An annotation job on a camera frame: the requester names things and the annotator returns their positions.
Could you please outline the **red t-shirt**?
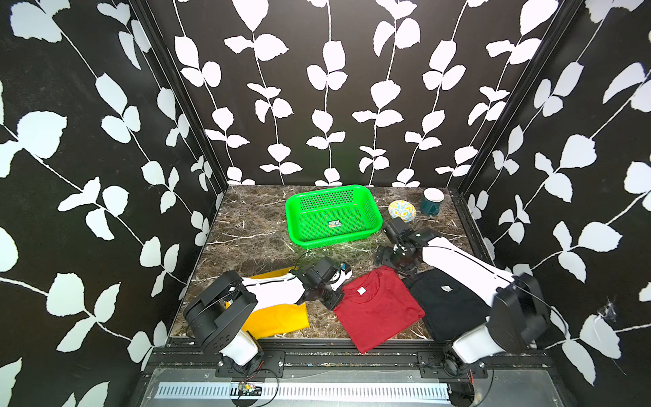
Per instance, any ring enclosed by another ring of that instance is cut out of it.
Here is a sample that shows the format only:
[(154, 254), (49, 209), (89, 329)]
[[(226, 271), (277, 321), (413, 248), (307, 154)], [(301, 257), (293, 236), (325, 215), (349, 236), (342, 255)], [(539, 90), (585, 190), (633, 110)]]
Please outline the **red t-shirt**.
[(354, 279), (343, 287), (343, 293), (334, 313), (362, 354), (425, 316), (398, 274), (387, 266)]

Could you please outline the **green plastic basket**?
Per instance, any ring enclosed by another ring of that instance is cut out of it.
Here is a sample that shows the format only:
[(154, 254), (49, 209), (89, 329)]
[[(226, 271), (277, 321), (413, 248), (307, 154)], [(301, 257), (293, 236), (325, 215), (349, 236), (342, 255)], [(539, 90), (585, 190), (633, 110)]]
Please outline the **green plastic basket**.
[(359, 185), (295, 194), (285, 211), (288, 235), (303, 249), (366, 239), (383, 226), (374, 196)]

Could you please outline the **yellow t-shirt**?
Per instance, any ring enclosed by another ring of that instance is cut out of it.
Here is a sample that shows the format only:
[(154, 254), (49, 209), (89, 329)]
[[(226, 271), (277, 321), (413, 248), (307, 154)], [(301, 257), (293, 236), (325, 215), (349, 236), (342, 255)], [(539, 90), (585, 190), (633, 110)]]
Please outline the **yellow t-shirt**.
[(307, 305), (297, 305), (305, 288), (290, 272), (290, 268), (244, 277), (242, 283), (258, 300), (254, 311), (242, 326), (244, 332), (261, 339), (310, 326)]

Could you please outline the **black t-shirt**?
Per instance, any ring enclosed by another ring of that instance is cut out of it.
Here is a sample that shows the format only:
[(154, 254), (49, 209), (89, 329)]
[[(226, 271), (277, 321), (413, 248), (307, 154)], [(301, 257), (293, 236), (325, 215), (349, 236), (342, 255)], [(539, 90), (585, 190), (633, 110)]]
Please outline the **black t-shirt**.
[(491, 308), (473, 291), (439, 269), (403, 279), (412, 297), (425, 311), (422, 318), (437, 342), (456, 339), (485, 323)]

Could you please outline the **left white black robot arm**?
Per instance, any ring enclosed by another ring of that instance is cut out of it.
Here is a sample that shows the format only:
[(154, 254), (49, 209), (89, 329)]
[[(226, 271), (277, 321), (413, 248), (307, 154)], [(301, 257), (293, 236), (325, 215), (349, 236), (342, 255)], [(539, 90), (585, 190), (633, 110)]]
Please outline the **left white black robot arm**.
[(227, 271), (186, 307), (183, 316), (204, 354), (254, 369), (263, 357), (259, 339), (308, 327), (308, 302), (334, 310), (351, 276), (349, 264), (329, 257), (312, 266), (256, 277)]

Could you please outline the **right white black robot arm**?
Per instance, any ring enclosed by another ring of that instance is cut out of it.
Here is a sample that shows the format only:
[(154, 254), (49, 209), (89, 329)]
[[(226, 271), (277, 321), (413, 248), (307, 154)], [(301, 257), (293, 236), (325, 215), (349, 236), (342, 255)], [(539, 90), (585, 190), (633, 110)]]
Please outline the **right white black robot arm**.
[(549, 328), (551, 307), (533, 276), (501, 271), (400, 218), (383, 232), (390, 245), (379, 247), (376, 264), (402, 276), (430, 337), (445, 344), (440, 363), (449, 374), (494, 354), (526, 351)]

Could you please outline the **patterned yellow blue bowl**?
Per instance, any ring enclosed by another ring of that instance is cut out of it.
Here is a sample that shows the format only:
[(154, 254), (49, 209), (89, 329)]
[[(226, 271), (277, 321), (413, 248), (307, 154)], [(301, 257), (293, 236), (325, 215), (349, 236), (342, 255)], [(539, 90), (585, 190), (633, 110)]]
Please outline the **patterned yellow blue bowl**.
[(388, 205), (388, 214), (392, 219), (400, 218), (406, 223), (415, 220), (417, 210), (412, 203), (405, 200), (395, 200)]

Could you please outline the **dark green mug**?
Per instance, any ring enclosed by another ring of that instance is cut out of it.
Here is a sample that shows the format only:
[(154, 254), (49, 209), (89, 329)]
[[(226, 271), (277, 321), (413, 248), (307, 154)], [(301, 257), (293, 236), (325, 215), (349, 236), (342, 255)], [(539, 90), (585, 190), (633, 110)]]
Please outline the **dark green mug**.
[(426, 216), (437, 216), (445, 199), (445, 194), (438, 188), (426, 188), (420, 204), (420, 212)]

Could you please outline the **small circuit board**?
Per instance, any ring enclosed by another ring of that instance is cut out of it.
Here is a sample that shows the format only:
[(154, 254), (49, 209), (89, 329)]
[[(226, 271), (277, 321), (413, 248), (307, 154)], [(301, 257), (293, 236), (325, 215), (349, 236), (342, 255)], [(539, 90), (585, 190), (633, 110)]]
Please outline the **small circuit board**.
[(234, 396), (238, 399), (242, 397), (259, 397), (263, 388), (255, 383), (239, 383), (234, 389)]

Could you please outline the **black front mounting rail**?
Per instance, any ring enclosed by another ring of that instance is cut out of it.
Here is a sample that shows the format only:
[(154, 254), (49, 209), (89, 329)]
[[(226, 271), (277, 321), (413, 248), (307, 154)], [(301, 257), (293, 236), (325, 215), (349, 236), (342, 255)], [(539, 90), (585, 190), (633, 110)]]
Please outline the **black front mounting rail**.
[(551, 357), (536, 349), (523, 354), (496, 354), (454, 376), (442, 361), (443, 345), (427, 340), (393, 339), (366, 354), (357, 351), (349, 339), (268, 338), (260, 345), (262, 359), (254, 361), (251, 367), (241, 367), (219, 354), (204, 354), (192, 339), (174, 337), (166, 346), (154, 349), (138, 384), (152, 380), (154, 373), (164, 369), (181, 375), (206, 371), (208, 379), (241, 379), (259, 368), (264, 370), (259, 377), (284, 379), (298, 371), (314, 374), (321, 371), (411, 371), (418, 379), (469, 383), (478, 379), (496, 380), (507, 372), (534, 371), (547, 374), (554, 382), (560, 380)]

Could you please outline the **white perforated rail strip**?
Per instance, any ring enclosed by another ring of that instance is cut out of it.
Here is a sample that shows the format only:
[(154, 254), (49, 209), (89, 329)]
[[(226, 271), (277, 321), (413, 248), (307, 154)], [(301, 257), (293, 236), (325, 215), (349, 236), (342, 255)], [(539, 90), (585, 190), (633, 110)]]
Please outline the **white perforated rail strip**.
[(443, 383), (255, 383), (259, 397), (234, 396), (236, 383), (162, 382), (156, 400), (315, 400), (342, 402), (448, 403)]

